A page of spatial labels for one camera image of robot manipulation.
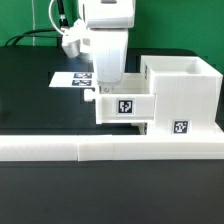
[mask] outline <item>white plastic structure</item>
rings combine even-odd
[[[132,123],[149,136],[213,133],[221,84],[199,57],[142,56],[140,74],[124,74],[109,94],[95,87],[96,123]]]
[[[81,20],[64,31],[64,51],[73,58],[85,48],[92,53],[98,85],[118,85],[125,69],[128,28],[134,26],[135,0],[79,0],[79,14]]]
[[[132,123],[141,135],[0,136],[0,161],[224,159],[224,134],[215,123],[219,72],[198,57],[142,56],[141,72],[123,75],[134,8],[134,0],[79,0],[94,74],[56,72],[50,87],[86,88],[96,123]],[[80,52],[80,30],[63,31],[69,57]]]

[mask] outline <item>black table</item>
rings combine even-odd
[[[129,50],[126,71],[139,69],[141,54],[171,51]],[[0,48],[2,135],[138,134],[127,124],[96,126],[82,90],[49,89],[52,72],[65,69],[92,64],[53,47]],[[3,224],[223,224],[223,209],[222,160],[0,163]]]

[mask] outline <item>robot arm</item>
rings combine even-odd
[[[90,37],[98,85],[119,84],[125,68],[128,28],[134,26],[135,0],[79,0],[79,14]],[[79,54],[80,39],[72,28],[63,35],[62,46],[69,57]]]

